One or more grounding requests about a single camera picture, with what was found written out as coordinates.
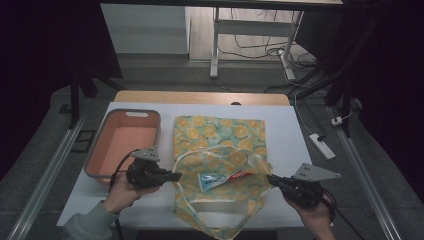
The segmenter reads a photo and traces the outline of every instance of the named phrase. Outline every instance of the orange plastic tray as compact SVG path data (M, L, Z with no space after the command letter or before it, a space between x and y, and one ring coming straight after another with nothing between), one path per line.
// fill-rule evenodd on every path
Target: orange plastic tray
M160 115L154 110L115 109L109 112L96 135L84 170L100 183L108 183L122 159L135 149L157 145ZM134 161L129 157L121 170Z

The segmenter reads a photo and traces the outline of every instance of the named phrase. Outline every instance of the gray carpet floor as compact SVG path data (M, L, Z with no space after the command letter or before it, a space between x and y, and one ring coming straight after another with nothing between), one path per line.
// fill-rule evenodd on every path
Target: gray carpet floor
M281 64L275 63L220 62L219 78L214 81L209 79L209 65L202 62L170 58L121 58L120 63L124 80L116 82L130 90L262 93L269 86L287 84ZM301 78L308 70L310 69L295 70L296 76ZM116 94L114 89L104 83L98 80L95 82L99 90L97 97L81 99L82 105L88 108L87 120L82 130L98 129L109 102L113 101ZM287 94L291 89L292 87L276 88L268 93ZM335 195L340 211L365 239L387 239L352 169L337 131L330 123L331 116L323 103L324 96L324 93L317 92L305 101L296 102L308 129L318 134L325 131L325 142L337 156L332 161L325 160L308 140L309 131L300 124L312 162L342 175L340 180L326 181L323 185ZM52 95L50 111L16 164L0 182L0 239L6 239L9 235L67 131L70 116L59 113L66 104L70 104L68 87ZM335 106L332 111L338 113L340 109ZM408 240L424 239L423 204L390 157L363 128L357 115L358 111L355 110L350 117L351 138L401 236ZM78 150L85 147L84 143L73 145L74 151L68 154L27 239L60 239L62 229L56 227L56 222L87 156L87 153ZM338 239L358 239L341 217L336 217L334 221L334 232ZM127 239L134 239L137 231L125 229L124 234ZM278 229L278 239L312 239L312 235L305 228L282 228Z

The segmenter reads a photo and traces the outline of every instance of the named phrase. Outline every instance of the desk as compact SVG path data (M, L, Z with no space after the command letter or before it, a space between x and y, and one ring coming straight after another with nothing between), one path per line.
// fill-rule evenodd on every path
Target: desk
M242 106L229 105L233 102ZM303 162L311 163L296 114L288 106L284 95L121 91L107 112L117 108L159 112L161 168L172 169L174 165L172 134L174 119L178 115L264 120L267 158L275 174L291 176ZM77 212L88 212L107 196L107 189L108 186L100 185L81 171L58 225L64 225ZM157 193L143 196L141 201L124 210L120 217L121 225L136 229L191 229L174 215L174 199L174 187L171 183L165 183ZM265 207L249 220L246 229L303 226L294 209L283 201L278 188L271 189L264 196L264 204Z

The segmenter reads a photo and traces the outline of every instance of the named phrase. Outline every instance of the white tabletop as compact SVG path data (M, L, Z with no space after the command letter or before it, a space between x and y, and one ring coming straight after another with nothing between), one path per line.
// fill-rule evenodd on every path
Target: white tabletop
M222 118L261 119L265 121L268 161L273 173L289 177L302 163L311 163L305 140L291 106L223 106L199 104L153 104L112 102L113 109L155 110L161 116L161 136L158 145L159 166L172 170L174 119L180 115L204 115ZM100 185L82 170L68 202L57 223L63 226L75 213L89 212L104 200L108 186ZM175 189L165 183L158 192L142 196L141 200L122 211L122 226L139 229L190 229L174 215ZM273 188L264 197L264 208L253 216L245 228L266 229L303 226L297 213L283 199L281 191Z

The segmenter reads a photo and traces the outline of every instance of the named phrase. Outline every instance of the white power strip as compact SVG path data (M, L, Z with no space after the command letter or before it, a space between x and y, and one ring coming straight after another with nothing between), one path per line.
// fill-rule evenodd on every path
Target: white power strip
M324 155L327 160L334 158L336 155L331 151L331 149L325 144L324 141L318 141L318 134L312 134L309 136L309 139L314 143L318 150Z

